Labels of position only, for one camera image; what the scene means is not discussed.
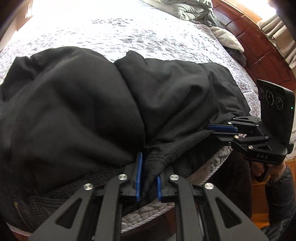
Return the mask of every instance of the wooden floor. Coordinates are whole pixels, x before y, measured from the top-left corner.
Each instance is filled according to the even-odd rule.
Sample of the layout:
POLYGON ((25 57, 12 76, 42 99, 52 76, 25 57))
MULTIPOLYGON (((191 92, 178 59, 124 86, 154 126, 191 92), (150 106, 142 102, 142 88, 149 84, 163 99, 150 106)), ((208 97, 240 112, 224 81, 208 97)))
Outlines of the wooden floor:
MULTIPOLYGON (((287 163, 290 167, 294 183, 296 187, 296 161, 287 163)), ((268 205, 265 196, 265 183, 258 183, 253 181, 252 190, 253 208, 252 208, 252 221, 257 225, 257 227, 262 228, 269 225, 268 221, 268 205)))

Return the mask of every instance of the human hand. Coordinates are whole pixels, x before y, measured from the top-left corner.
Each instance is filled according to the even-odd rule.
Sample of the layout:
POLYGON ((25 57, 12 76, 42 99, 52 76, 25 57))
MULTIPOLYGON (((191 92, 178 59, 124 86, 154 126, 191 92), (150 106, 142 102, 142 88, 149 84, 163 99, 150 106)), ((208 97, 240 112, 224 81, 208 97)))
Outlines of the human hand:
MULTIPOLYGON (((280 179, 284 171, 286 170, 285 161, 283 161, 280 165, 270 165, 270 164, 267 164, 267 165, 269 166, 269 174, 273 182, 276 182, 278 179, 280 179)), ((251 163, 251 169, 254 175, 257 177, 261 176, 262 173, 264 173, 263 163, 253 161, 251 163)))

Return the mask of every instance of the black jacket sleeve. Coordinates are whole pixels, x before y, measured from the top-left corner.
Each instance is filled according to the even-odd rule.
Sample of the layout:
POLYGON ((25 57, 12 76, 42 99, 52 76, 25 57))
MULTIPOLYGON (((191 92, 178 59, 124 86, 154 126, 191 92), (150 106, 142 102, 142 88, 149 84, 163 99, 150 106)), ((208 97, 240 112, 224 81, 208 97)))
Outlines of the black jacket sleeve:
POLYGON ((288 166, 278 181, 269 180, 266 183, 265 192, 269 206, 270 226, 261 230, 270 241, 288 240, 283 239, 283 236, 289 237, 291 231, 293 232, 293 228, 289 226, 294 225, 293 220, 296 216, 295 185, 288 166))

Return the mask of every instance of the black pants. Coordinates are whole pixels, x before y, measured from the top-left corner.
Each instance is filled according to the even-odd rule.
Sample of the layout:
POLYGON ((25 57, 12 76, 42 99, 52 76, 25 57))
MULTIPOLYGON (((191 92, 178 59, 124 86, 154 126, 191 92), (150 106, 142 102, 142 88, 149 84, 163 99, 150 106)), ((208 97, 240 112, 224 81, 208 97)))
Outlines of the black pants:
POLYGON ((252 216, 252 181, 249 162, 232 151, 221 167, 211 176, 213 183, 247 217, 252 216))

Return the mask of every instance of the zipper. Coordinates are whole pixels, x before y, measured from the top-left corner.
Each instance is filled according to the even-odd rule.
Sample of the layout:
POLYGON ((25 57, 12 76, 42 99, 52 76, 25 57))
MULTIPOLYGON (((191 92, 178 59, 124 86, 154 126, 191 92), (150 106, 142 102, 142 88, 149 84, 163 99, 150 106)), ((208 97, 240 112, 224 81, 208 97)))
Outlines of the zipper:
POLYGON ((33 231, 33 229, 30 228, 30 226, 27 224, 27 222, 25 221, 24 217, 20 213, 20 209, 18 207, 17 202, 14 202, 14 206, 15 206, 15 209, 17 210, 17 213, 18 213, 19 217, 21 218, 21 220, 23 221, 23 223, 26 225, 26 227, 33 231))

